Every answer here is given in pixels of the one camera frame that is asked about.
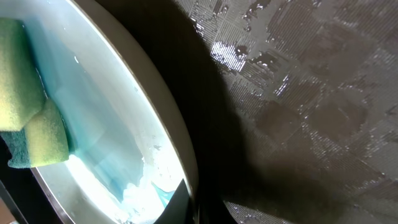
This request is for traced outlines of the green yellow sponge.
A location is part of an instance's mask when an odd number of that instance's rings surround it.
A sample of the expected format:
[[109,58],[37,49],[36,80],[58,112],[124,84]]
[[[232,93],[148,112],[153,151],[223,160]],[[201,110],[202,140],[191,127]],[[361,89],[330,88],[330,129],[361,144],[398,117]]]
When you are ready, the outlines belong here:
[[47,166],[69,158],[62,116],[45,94],[24,24],[1,19],[1,138],[15,169]]

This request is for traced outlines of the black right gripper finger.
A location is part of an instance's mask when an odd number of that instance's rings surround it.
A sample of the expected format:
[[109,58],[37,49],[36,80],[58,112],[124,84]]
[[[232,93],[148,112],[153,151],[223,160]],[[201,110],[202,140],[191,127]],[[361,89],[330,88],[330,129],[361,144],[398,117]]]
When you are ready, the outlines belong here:
[[193,209],[185,181],[182,180],[169,204],[154,224],[194,224]]

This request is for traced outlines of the white plate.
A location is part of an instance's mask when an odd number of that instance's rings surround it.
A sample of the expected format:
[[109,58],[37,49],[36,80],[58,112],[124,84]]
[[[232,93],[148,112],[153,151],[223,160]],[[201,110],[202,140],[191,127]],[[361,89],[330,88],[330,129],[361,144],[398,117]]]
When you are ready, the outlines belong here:
[[72,154],[32,169],[62,223],[154,223],[185,181],[198,221],[195,153],[162,76],[95,1],[2,1],[21,20]]

